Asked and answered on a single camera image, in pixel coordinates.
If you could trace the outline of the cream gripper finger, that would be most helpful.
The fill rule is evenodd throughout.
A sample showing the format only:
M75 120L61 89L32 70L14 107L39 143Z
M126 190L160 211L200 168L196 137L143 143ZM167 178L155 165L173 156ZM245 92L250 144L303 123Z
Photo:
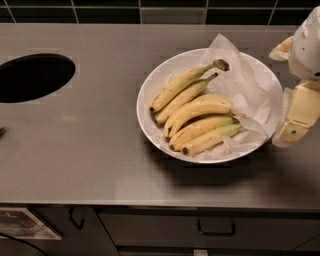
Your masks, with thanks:
M269 57L276 61L287 61L289 59L292 40L292 36L286 38L270 52Z
M281 118L272 144L290 147L299 142L320 118L320 82L302 80L294 89L285 88Z

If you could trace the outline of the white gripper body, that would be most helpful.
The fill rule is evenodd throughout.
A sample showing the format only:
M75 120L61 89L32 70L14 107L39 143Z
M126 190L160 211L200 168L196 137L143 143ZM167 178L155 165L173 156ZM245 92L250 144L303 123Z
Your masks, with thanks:
M294 33L289 69L301 79L320 79L320 6L315 7Z

